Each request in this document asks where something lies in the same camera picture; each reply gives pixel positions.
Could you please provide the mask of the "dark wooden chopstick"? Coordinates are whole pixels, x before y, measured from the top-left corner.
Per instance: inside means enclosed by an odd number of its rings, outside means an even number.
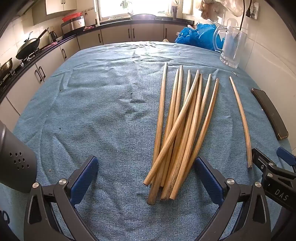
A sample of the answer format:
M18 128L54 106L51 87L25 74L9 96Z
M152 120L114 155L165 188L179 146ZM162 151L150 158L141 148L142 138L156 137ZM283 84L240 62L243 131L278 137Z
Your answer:
M168 63L166 62L164 64L163 76L162 76L162 82L161 82L161 92L159 97L159 111L158 111L156 136L154 140L154 152L153 152L152 165L154 165L154 162L158 157L160 148L161 148L163 117L164 117L164 108L165 108L165 89L166 89L167 68L168 68ZM156 184L154 183L154 180L155 178L153 178L153 180L151 181L151 188L147 198L148 205L154 205L156 202L156 196L158 192L156 191Z

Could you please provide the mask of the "kitchen base cabinets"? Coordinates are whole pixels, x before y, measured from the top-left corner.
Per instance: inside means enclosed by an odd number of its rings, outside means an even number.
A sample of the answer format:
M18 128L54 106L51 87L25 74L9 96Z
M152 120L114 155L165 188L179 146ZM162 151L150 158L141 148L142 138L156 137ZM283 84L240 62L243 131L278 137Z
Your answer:
M177 33L194 23L191 20L107 21L77 32L55 44L42 48L32 59L20 63L1 81L1 122L12 131L30 99L41 85L71 56L80 50L111 43L131 41L174 42Z

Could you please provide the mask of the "black smartphone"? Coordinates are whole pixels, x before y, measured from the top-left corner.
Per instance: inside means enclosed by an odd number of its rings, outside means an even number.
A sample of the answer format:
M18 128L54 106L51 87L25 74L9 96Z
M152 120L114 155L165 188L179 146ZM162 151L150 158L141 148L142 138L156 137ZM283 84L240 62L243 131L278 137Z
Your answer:
M278 113L276 107L273 105L272 101L268 97L265 91L256 88L251 89L251 93L254 95L264 113L266 114L273 131L278 140L283 140L288 138L288 131L285 124Z

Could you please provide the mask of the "dark grey utensil holder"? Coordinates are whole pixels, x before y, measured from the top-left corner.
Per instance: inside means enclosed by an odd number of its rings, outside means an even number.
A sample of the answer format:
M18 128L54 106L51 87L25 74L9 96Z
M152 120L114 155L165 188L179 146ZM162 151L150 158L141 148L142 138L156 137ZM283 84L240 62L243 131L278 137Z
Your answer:
M1 123L0 182L29 193L36 182L37 158L33 150Z

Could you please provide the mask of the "rightmost bundle wooden chopstick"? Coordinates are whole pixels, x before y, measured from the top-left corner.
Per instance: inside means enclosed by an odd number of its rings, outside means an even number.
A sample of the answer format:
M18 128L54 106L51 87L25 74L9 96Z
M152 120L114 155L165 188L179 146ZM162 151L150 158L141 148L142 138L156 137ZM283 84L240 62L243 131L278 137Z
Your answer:
M217 78L216 81L215 81L215 85L214 85L214 90L213 90L213 93L212 93L211 101L210 101L210 104L209 104L209 107L208 107L208 111L207 111L207 114L206 114L206 117L205 117L203 126L201 128L201 132L200 132L199 138L198 138L197 143L195 145L195 148L194 148L194 150L193 150L193 152L191 154L191 157L190 157L190 160L189 160L189 164L187 165L186 171L185 171L185 173L184 173L184 175L182 177L181 184L184 183L187 175L189 174L189 171L190 171L190 169L191 169L191 167L192 167L192 165L193 165L196 157L198 156L198 153L199 153L199 151L201 149L201 146L203 144L203 141L204 141L206 132L208 130L208 126L209 126L211 117L212 117L214 105L215 105L215 102L216 102L216 97L217 97L217 93L218 93L218 86L219 86L219 79Z

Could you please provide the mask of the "diagonal crossing wooden chopstick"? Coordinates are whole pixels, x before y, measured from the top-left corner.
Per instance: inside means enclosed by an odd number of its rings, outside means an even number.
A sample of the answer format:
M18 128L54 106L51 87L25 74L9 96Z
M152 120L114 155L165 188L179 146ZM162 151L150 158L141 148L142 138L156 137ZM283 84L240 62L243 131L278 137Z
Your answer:
M177 135L177 132L180 128L180 125L181 125L181 122L183 121L183 119L185 118L186 116L186 113L187 113L187 110L189 108L189 105L191 104L191 101L192 101L192 98L193 98L193 95L194 95L194 92L195 90L197 90L197 86L198 86L198 79L199 79L199 75L200 75L200 70L197 70L197 73L196 73L196 76L194 78L194 81L193 81L193 84L192 84L192 87L189 91L189 94L188 94L188 97L187 99L185 100L185 103L166 139L166 141L164 142L164 146L163 148L161 149L158 157L156 158L154 164L152 165L152 168L151 170L149 171L149 173L147 174L145 180L143 181L143 184L145 186L148 186L150 184L150 182L152 181L152 179L154 178L154 176L156 175L158 169L160 168L162 162L163 162L163 159L165 158L165 155L166 153L168 152L173 140L175 139L176 135Z

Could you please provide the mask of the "clear glass mug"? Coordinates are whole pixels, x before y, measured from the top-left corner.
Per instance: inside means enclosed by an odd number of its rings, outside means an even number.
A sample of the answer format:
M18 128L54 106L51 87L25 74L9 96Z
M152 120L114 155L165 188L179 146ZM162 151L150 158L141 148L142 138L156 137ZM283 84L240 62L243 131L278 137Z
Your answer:
M225 33L223 47L219 48L216 43L219 32ZM247 34L234 27L219 25L213 34L214 50L220 53L220 60L227 66L238 68L243 55Z

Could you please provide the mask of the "blue plastic bag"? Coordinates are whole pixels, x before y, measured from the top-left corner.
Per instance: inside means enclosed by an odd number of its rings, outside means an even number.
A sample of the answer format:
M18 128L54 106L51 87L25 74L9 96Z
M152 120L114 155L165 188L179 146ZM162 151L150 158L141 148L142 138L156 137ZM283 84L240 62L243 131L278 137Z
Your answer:
M175 39L175 43L195 46L215 51L213 35L217 25L198 23L196 29L184 27Z

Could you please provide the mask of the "black wok pan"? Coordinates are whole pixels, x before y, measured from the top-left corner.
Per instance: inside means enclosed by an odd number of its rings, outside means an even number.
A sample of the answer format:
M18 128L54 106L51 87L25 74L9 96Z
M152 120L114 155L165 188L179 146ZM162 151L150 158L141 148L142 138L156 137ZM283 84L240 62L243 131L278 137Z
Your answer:
M32 32L29 33L28 39L25 40L24 44L18 49L18 52L16 54L16 58L18 60L24 60L27 57L29 57L30 54L35 52L37 48L39 47L39 43L41 40L41 37L48 32L49 28L46 28L39 37L29 39Z

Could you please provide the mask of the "silver rice cooker red lid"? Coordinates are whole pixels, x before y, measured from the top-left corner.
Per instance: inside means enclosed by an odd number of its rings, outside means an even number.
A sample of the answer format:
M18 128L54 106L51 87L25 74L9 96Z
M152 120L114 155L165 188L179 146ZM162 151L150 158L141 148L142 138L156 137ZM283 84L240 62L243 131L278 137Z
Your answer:
M62 21L61 30L64 36L85 28L85 19L82 12L65 16Z

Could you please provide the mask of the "wall power socket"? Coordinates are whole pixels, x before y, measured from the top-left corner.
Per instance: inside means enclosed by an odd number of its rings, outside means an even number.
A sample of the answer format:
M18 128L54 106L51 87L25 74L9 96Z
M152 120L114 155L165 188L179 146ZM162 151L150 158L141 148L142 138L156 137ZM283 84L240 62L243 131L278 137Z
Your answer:
M259 3L250 1L245 15L251 19L257 20L259 13Z

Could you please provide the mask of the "upper wall cabinet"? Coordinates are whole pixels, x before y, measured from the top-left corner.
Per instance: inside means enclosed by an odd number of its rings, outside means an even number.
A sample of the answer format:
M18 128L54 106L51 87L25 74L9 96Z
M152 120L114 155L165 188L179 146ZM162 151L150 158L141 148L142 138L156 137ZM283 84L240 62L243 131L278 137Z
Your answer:
M42 0L32 6L33 24L64 16L77 9L76 0Z

